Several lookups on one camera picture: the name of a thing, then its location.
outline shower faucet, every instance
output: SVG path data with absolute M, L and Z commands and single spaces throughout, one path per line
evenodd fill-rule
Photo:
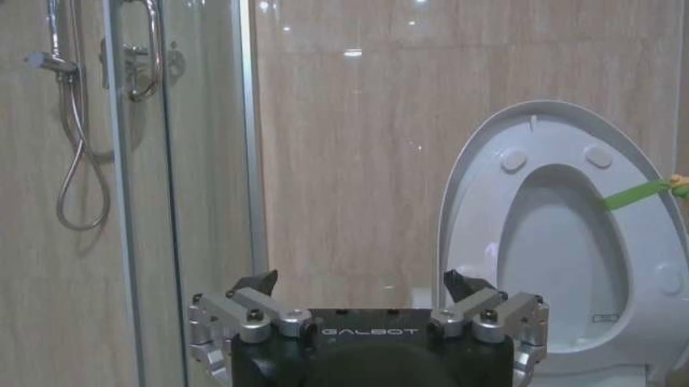
M 38 69 L 46 69 L 55 72 L 59 81 L 64 79 L 64 75 L 75 75 L 79 66 L 71 60 L 63 58 L 62 50 L 62 32 L 60 32 L 60 6 L 62 0 L 47 0 L 47 23 L 51 34 L 51 52 L 34 52 L 26 58 L 28 64 Z

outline wall tile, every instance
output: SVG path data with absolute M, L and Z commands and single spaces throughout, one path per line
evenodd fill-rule
M 309 26 L 278 39 L 283 19 L 258 13 L 270 263 L 286 299 L 372 306 L 392 284 L 408 305 L 430 286 L 454 158 L 517 102 L 589 107 L 672 171 L 680 1 L 279 6 Z M 361 56 L 344 56 L 353 44 Z

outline green tape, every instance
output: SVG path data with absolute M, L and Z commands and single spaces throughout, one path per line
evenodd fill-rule
M 617 210 L 624 206 L 629 206 L 632 203 L 639 202 L 644 198 L 653 196 L 671 189 L 672 186 L 667 180 L 656 180 L 641 185 L 637 185 L 633 188 L 615 194 L 613 196 L 607 197 L 603 200 L 603 204 L 609 210 Z M 675 196 L 680 198 L 689 197 L 689 186 L 676 187 L 673 191 L 677 190 L 677 193 L 673 192 Z

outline shower enclosure frame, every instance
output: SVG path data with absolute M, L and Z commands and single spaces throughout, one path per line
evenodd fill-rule
M 165 14 L 166 2 L 162 0 L 147 0 L 158 3 L 159 13 Z M 123 53 L 119 49 L 123 47 L 122 25 L 119 17 L 119 8 L 131 0 L 103 0 L 103 21 L 105 21 L 105 40 L 109 68 L 109 100 L 111 107 L 111 131 L 114 140 L 114 174 L 115 174 L 115 200 L 117 210 L 119 215 L 119 231 L 122 241 L 122 268 L 123 268 L 123 282 L 126 285 L 126 309 L 129 333 L 131 337 L 134 371 L 137 378 L 137 385 L 143 387 L 147 385 L 147 361 L 145 356 L 145 349 L 142 347 L 143 333 L 142 333 L 142 303 L 139 294 L 139 284 L 137 279 L 137 266 L 141 264 L 139 260 L 146 260 L 146 257 L 137 256 L 135 249 L 135 228 L 133 226 L 133 196 L 131 196 L 131 177 L 130 177 L 130 160 L 127 147 L 131 144 L 130 134 L 127 131 L 127 104 L 135 103 L 127 98 L 126 92 L 126 74 L 125 68 L 119 65 L 123 60 Z M 262 161 L 261 161 L 261 131 L 259 131 L 259 96 L 258 96 L 258 80 L 257 80 L 257 52 L 255 52 L 255 15 L 253 8 L 255 6 L 254 0 L 230 0 L 233 7 L 233 26 L 235 36 L 229 44 L 231 49 L 242 58 L 242 96 L 243 96 L 243 130 L 245 130 L 245 157 L 247 161 L 247 194 L 249 194 L 249 215 L 250 215 L 250 235 L 251 235 L 251 270 L 259 273 L 267 270 L 267 246 L 266 246 L 266 227 L 265 227 L 265 196 L 263 196 L 263 177 L 262 177 Z M 162 25 L 163 30 L 163 47 L 166 44 L 165 21 Z M 159 93 L 165 96 L 159 97 L 163 105 L 163 120 L 165 120 L 165 137 L 167 144 L 165 145 L 165 158 L 167 166 L 167 191 L 169 191 L 169 208 L 170 208 L 170 234 L 174 246 L 175 260 L 175 302 L 178 305 L 178 323 L 181 324 L 181 358 L 182 363 L 186 362 L 186 338 L 185 338 L 185 321 L 186 321 L 186 302 L 182 298 L 182 280 L 181 276 L 181 262 L 178 244 L 178 223 L 175 220 L 175 190 L 174 190 L 174 170 L 171 163 L 171 148 L 170 148 L 170 115 L 169 115 L 169 86 L 166 81 L 159 87 Z M 181 370 L 179 378 L 182 385 L 190 385 L 189 370 Z

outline screw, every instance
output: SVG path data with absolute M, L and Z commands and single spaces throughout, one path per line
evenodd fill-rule
M 302 313 L 303 313 L 303 310 L 301 310 L 301 309 L 290 310 L 287 312 L 287 316 L 289 317 L 299 317 L 302 315 Z
M 263 320 L 263 312 L 259 309 L 251 309 L 247 312 L 247 321 L 257 322 Z
M 441 310 L 441 316 L 452 318 L 452 317 L 454 317 L 454 312 L 452 312 L 448 309 L 444 309 L 444 310 Z
M 481 321 L 485 323 L 496 323 L 497 311 L 494 309 L 484 309 L 481 311 Z

